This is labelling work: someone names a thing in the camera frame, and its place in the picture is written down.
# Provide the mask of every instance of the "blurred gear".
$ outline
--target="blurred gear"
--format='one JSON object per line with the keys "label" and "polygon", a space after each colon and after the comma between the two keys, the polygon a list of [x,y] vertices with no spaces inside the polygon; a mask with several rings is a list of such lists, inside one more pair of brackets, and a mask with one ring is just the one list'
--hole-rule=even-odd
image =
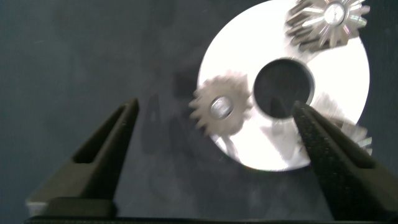
{"label": "blurred gear", "polygon": [[292,26],[287,35],[292,44],[312,52],[348,44],[359,37],[358,29],[366,26],[363,14],[370,11],[362,6],[365,0],[298,0],[289,11],[286,24]]}
{"label": "blurred gear", "polygon": [[237,133],[244,122],[244,112],[251,108],[245,75],[228,73],[207,80],[193,95],[189,107],[195,109],[190,118],[198,119],[197,128],[205,134],[229,136]]}
{"label": "blurred gear", "polygon": [[339,127],[342,133],[358,144],[358,146],[364,149],[370,156],[372,155],[372,137],[368,136],[368,130],[366,128],[337,119],[330,119],[330,121]]}

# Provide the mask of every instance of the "gear teeth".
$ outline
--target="gear teeth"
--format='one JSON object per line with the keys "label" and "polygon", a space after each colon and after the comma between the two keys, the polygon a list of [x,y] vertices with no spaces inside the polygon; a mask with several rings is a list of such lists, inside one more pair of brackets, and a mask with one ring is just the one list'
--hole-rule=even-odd
{"label": "gear teeth", "polygon": [[209,127],[206,127],[205,136],[209,136],[210,134],[211,134],[211,129]]}
{"label": "gear teeth", "polygon": [[200,128],[204,127],[205,125],[206,125],[206,121],[205,121],[204,119],[200,119],[200,120],[197,122],[196,127],[197,127],[197,129],[200,129]]}
{"label": "gear teeth", "polygon": [[200,91],[199,91],[199,90],[195,90],[195,91],[193,92],[193,96],[194,96],[195,98],[199,98],[199,97],[200,97]]}
{"label": "gear teeth", "polygon": [[199,107],[198,100],[192,100],[191,102],[189,102],[188,106],[193,108],[193,109],[198,108]]}
{"label": "gear teeth", "polygon": [[[219,75],[203,82],[193,93],[195,99],[189,102],[194,109],[191,119],[197,119],[197,128],[204,128],[205,135],[217,134],[229,136],[238,132],[244,123],[244,113],[252,106],[248,103],[247,75],[228,71],[226,75]],[[214,99],[227,96],[233,103],[233,110],[224,119],[216,119],[209,112]]]}
{"label": "gear teeth", "polygon": [[197,110],[195,110],[194,112],[192,112],[192,114],[189,116],[189,118],[191,118],[191,119],[197,119],[197,118],[200,118],[201,116],[200,116],[200,112],[199,111],[197,111]]}
{"label": "gear teeth", "polygon": [[369,155],[372,154],[372,137],[367,136],[368,130],[366,128],[334,118],[330,119],[330,121],[360,148],[369,153]]}

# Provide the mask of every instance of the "gear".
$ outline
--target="gear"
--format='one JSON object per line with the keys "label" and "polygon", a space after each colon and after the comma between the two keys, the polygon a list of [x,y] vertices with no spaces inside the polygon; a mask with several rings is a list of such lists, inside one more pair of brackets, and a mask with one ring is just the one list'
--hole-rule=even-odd
{"label": "gear", "polygon": [[330,121],[369,155],[372,155],[372,137],[367,135],[368,130],[366,128],[337,119],[331,119]]}
{"label": "gear", "polygon": [[290,11],[286,24],[292,26],[287,35],[300,50],[324,50],[348,44],[359,37],[358,29],[366,26],[363,14],[370,11],[362,6],[365,0],[298,0]]}
{"label": "gear", "polygon": [[195,109],[190,118],[198,119],[197,128],[205,134],[229,136],[237,133],[244,123],[244,112],[251,108],[246,76],[228,72],[225,76],[207,80],[193,95],[189,107]]}

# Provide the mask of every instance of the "dark surface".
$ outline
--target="dark surface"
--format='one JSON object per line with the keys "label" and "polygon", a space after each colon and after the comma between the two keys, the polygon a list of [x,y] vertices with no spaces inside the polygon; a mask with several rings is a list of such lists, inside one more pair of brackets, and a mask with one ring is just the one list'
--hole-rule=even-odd
{"label": "dark surface", "polygon": [[309,105],[293,117],[335,220],[398,222],[397,177]]}
{"label": "dark surface", "polygon": [[[0,221],[23,221],[31,191],[134,96],[120,216],[331,219],[310,168],[246,169],[187,118],[212,38],[259,2],[0,1]],[[398,1],[366,2],[371,86],[360,123],[397,175]]]}

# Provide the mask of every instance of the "small gear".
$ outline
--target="small gear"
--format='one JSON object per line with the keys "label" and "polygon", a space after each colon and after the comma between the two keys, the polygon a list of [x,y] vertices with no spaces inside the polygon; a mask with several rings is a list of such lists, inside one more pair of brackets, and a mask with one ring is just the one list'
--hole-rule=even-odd
{"label": "small gear", "polygon": [[358,29],[366,26],[363,14],[370,11],[362,6],[365,0],[298,0],[290,11],[286,24],[292,26],[287,35],[292,44],[312,52],[344,46],[359,37]]}
{"label": "small gear", "polygon": [[206,135],[237,133],[244,123],[245,111],[251,108],[247,77],[236,72],[207,80],[193,95],[195,99],[189,107],[195,111],[190,118],[198,119],[197,128],[205,127]]}

